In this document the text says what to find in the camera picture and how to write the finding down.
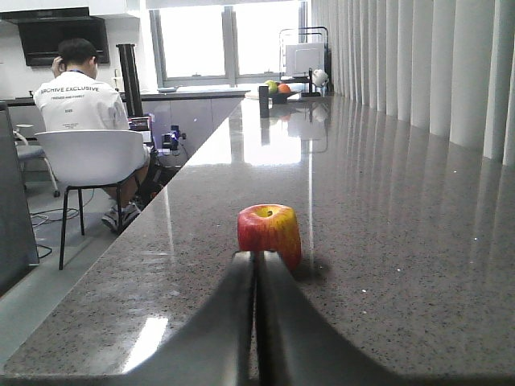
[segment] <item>electronic device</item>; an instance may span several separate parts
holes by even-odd
[[[131,117],[129,119],[129,128],[138,131],[143,136],[143,143],[147,146],[154,146],[154,137],[152,135],[152,117]]]
[[[285,75],[306,76],[310,69],[325,68],[324,43],[298,43],[285,46]]]
[[[179,152],[179,139],[186,139],[186,133],[181,133],[178,125],[171,125],[171,131],[163,134],[163,149],[169,149],[171,154],[177,156]]]

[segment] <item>black pole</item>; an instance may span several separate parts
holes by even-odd
[[[129,117],[142,117],[142,98],[139,93],[138,71],[134,57],[133,44],[117,44],[120,51],[120,64],[122,65],[123,85],[125,88],[127,115]]]

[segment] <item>kitchen counter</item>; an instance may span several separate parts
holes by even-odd
[[[515,170],[338,96],[258,111],[241,102],[6,378],[127,372],[155,349],[137,345],[146,323],[165,321],[163,343],[216,288],[237,213],[282,203],[303,242],[295,280],[366,355],[409,378],[513,384]]]
[[[142,101],[173,101],[183,99],[217,99],[217,98],[242,98],[248,89],[243,88],[178,88],[175,92],[142,92]],[[4,100],[9,106],[34,106],[31,96]]]

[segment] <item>white t-shirt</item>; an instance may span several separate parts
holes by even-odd
[[[128,130],[127,114],[118,92],[81,72],[63,72],[34,94],[47,131]]]

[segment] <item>sneaker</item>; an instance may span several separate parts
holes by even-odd
[[[141,213],[134,203],[130,203],[122,209],[122,227],[127,228],[130,223]],[[102,223],[104,223],[111,232],[118,232],[118,210],[116,205],[111,207],[108,212],[102,216]]]

